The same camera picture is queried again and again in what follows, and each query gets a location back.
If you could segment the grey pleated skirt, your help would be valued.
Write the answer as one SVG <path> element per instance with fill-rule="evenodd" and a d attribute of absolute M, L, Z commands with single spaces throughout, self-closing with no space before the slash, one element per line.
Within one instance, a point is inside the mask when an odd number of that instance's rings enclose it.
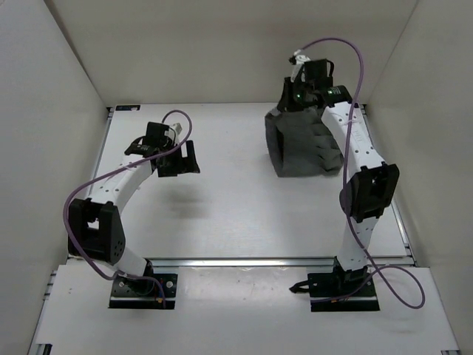
<path fill-rule="evenodd" d="M 280 112 L 265 115 L 265 139 L 276 175 L 307 178 L 336 175 L 343 156 L 330 130 L 321 121 L 321 110 Z"/>

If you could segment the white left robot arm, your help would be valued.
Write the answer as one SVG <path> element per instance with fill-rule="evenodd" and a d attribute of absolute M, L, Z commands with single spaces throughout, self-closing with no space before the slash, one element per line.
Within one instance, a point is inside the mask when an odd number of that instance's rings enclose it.
<path fill-rule="evenodd" d="M 126 245 L 121 213 L 140 185 L 157 174 L 160 178 L 200 173 L 194 143 L 181 138 L 179 123 L 149 122 L 146 134 L 125 150 L 119 172 L 109 176 L 84 199 L 75 198 L 67 211 L 69 253 L 86 255 L 123 276 L 137 294 L 154 288 L 149 261 Z"/>

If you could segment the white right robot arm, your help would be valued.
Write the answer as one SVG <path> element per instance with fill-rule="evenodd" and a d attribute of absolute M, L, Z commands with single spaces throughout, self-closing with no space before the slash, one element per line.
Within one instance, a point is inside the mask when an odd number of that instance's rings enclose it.
<path fill-rule="evenodd" d="M 340 204 L 347 226 L 330 276 L 334 292 L 345 297 L 367 278 L 367 249 L 378 220 L 392 202 L 400 172 L 373 147 L 361 109 L 347 88 L 334 85 L 332 61 L 295 54 L 289 62 L 292 73 L 285 78 L 277 109 L 316 113 L 342 154 Z"/>

